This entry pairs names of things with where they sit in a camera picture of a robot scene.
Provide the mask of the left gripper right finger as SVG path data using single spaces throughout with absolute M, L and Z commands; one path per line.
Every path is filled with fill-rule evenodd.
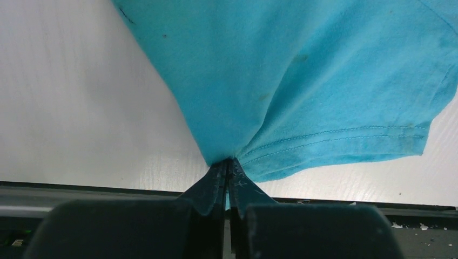
M 237 258 L 403 258 L 373 206 L 276 202 L 236 159 L 227 162 L 227 178 Z

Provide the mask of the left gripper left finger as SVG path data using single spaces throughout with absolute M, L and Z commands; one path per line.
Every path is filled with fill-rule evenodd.
M 76 200 L 55 207 L 25 258 L 222 258 L 227 161 L 173 200 Z

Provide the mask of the turquoise t-shirt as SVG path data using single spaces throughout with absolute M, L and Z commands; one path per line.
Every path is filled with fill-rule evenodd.
M 457 88 L 457 1 L 114 1 L 208 165 L 255 182 L 421 155 Z

